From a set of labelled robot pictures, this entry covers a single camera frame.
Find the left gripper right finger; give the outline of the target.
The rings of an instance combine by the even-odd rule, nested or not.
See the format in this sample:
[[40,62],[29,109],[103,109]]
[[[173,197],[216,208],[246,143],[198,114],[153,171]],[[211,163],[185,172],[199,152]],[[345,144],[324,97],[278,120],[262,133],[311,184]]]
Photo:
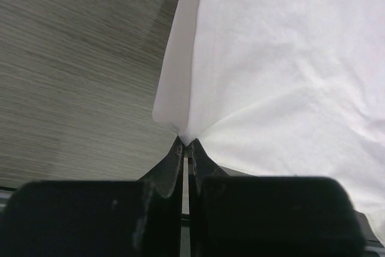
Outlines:
[[351,201],[324,177],[231,176],[188,146],[193,256],[362,256]]

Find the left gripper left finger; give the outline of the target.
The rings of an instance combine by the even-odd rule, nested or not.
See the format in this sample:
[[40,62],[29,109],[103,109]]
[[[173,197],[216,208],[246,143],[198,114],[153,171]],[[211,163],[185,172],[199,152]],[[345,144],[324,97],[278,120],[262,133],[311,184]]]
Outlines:
[[2,256],[179,256],[183,144],[136,181],[36,181],[1,214]]

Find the white t shirt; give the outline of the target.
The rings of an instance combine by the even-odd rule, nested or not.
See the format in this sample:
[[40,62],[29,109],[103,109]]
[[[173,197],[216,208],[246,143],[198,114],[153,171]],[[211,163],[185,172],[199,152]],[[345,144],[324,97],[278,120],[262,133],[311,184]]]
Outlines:
[[179,0],[153,119],[232,170],[337,180],[384,241],[384,0]]

